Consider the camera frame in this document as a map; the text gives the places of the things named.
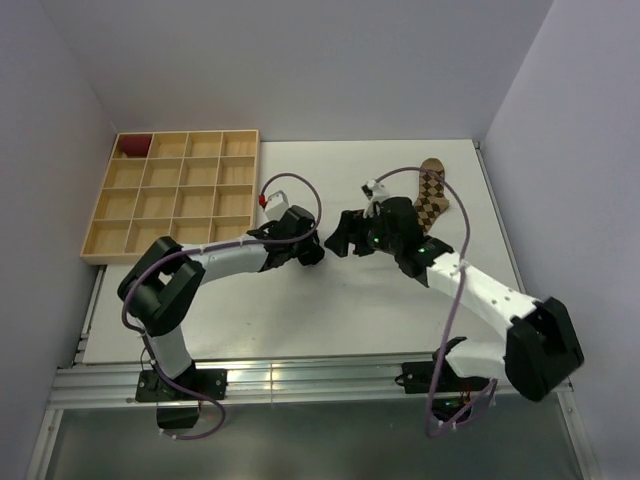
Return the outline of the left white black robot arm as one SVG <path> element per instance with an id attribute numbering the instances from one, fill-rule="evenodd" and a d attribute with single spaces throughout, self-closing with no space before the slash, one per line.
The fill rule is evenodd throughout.
<path id="1" fill-rule="evenodd" d="M 155 367 L 159 388 L 172 399 L 191 394 L 195 362 L 186 348 L 181 323 L 200 286 L 244 273 L 266 272 L 296 259 L 303 266 L 324 258 L 316 219 L 294 205 L 235 241 L 189 248 L 170 236 L 152 243 L 117 289 L 124 315 L 137 325 Z"/>

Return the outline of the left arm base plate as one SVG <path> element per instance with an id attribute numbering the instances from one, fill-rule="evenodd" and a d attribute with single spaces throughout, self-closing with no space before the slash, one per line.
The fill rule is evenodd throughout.
<path id="1" fill-rule="evenodd" d="M 156 423 L 164 431 L 182 433 L 199 420 L 204 397 L 223 400 L 227 387 L 225 369 L 188 368 L 168 383 L 155 369 L 140 373 L 137 403 L 157 404 Z"/>

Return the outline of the brown argyle sock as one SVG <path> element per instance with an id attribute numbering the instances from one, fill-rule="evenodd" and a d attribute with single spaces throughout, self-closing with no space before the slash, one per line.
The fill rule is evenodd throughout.
<path id="1" fill-rule="evenodd" d="M 414 202 L 414 209 L 418 215 L 418 223 L 424 235 L 449 207 L 449 200 L 445 196 L 445 187 L 428 173 L 419 173 L 418 196 Z"/>

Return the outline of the red rolled sock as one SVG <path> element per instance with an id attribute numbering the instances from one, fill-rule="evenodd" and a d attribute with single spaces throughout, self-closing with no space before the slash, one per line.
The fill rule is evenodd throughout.
<path id="1" fill-rule="evenodd" d="M 152 139 L 152 134 L 122 135 L 118 148 L 127 158 L 144 158 L 148 155 Z"/>

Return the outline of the wooden compartment tray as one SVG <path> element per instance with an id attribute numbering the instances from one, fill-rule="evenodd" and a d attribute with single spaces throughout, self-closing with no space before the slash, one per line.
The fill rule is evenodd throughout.
<path id="1" fill-rule="evenodd" d="M 122 135 L 152 134 L 144 158 Z M 122 132 L 111 149 L 81 250 L 91 265 L 134 263 L 158 238 L 230 240 L 255 224 L 260 134 L 249 130 Z"/>

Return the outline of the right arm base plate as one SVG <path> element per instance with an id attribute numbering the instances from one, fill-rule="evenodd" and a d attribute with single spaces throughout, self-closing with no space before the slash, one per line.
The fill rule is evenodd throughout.
<path id="1" fill-rule="evenodd" d="M 434 360 L 404 362 L 401 364 L 401 373 L 394 378 L 394 383 L 403 388 L 406 394 L 427 394 L 430 391 L 434 373 Z M 490 379 L 476 376 L 459 377 L 447 364 L 444 364 L 438 377 L 435 392 L 481 392 L 490 382 Z"/>

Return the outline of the aluminium rail frame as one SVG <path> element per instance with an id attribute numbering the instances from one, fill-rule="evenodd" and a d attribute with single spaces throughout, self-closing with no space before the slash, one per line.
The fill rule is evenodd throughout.
<path id="1" fill-rule="evenodd" d="M 467 247 L 468 261 L 501 282 L 523 285 L 493 193 L 480 145 L 474 140 L 369 140 L 265 142 L 259 152 L 259 177 L 280 171 L 309 177 L 323 196 L 324 227 L 355 199 L 356 186 L 384 171 L 441 159 L 448 179 L 462 198 L 437 224 L 446 241 Z M 402 321 L 382 316 L 366 323 L 346 311 L 347 296 L 360 286 L 375 285 L 372 263 L 331 260 L 329 271 L 343 281 L 334 301 L 339 320 L 330 326 L 314 317 L 297 325 L 287 315 L 258 318 L 253 326 L 235 322 L 229 302 L 238 281 L 207 290 L 197 299 L 186 325 L 186 341 L 205 367 L 229 374 L 227 403 L 236 405 L 343 403 L 398 400 L 391 383 L 404 361 L 424 359 L 442 334 L 449 301 L 422 293 L 402 281 L 394 287 Z M 72 366 L 57 371 L 44 420 L 27 471 L 31 479 L 52 476 L 52 458 L 62 444 L 61 424 L 72 412 L 134 406 L 140 366 L 139 343 L 115 317 L 116 280 L 124 270 L 100 270 L 92 291 L 81 340 Z"/>

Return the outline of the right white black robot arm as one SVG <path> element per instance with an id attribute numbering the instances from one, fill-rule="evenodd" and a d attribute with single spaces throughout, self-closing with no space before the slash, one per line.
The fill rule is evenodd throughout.
<path id="1" fill-rule="evenodd" d="M 339 257 L 391 255 L 407 277 L 451 297 L 454 308 L 466 307 L 499 335 L 497 342 L 446 340 L 432 368 L 443 389 L 455 389 L 468 378 L 506 381 L 539 402 L 584 363 L 561 301 L 528 296 L 469 265 L 450 245 L 423 233 L 405 197 L 376 202 L 369 211 L 342 212 L 325 246 Z"/>

